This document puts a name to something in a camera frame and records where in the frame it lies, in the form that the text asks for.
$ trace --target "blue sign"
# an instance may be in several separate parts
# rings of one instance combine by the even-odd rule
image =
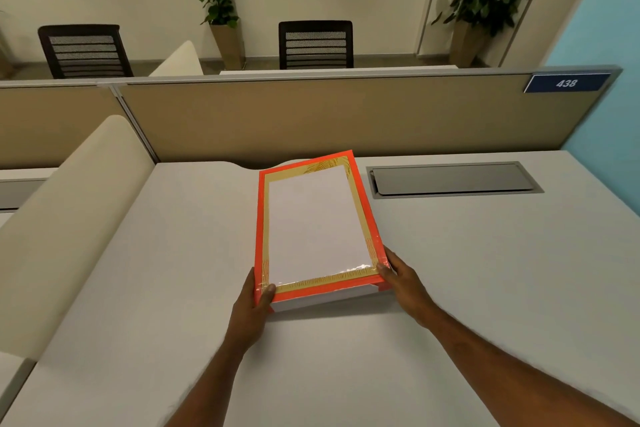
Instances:
[[[564,91],[598,91],[611,73],[574,73],[572,75],[533,75],[524,93],[549,93]]]

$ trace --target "black office chair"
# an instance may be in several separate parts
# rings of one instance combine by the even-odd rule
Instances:
[[[107,24],[43,26],[38,36],[56,79],[133,76],[119,30]]]
[[[280,69],[353,67],[351,21],[290,21],[278,26]]]

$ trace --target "person's right arm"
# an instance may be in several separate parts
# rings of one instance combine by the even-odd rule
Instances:
[[[505,353],[438,307],[416,272],[387,249],[379,266],[402,308],[442,344],[501,427],[638,427],[603,403]]]

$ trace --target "plant pot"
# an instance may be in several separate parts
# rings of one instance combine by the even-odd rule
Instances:
[[[0,48],[0,80],[9,78],[9,76],[13,75],[14,70],[13,65]]]
[[[449,61],[458,67],[471,67],[474,59],[491,41],[491,34],[480,25],[458,21],[453,29]]]
[[[225,69],[238,70],[244,68],[244,41],[242,38],[242,27],[240,19],[238,25],[233,28],[227,25],[209,26],[213,37],[216,39],[222,60],[225,62]]]

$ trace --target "hand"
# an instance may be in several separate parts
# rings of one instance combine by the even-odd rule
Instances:
[[[227,334],[224,343],[232,350],[242,353],[247,352],[262,336],[264,324],[269,315],[269,305],[276,293],[276,286],[271,284],[260,297],[260,303],[253,306],[253,268],[244,280],[244,286],[231,311]]]
[[[428,327],[429,318],[438,306],[424,288],[420,277],[409,265],[405,264],[394,252],[385,246],[387,258],[393,273],[382,264],[378,264],[378,272],[391,285],[396,293],[396,300],[404,311],[416,320],[423,328]]]

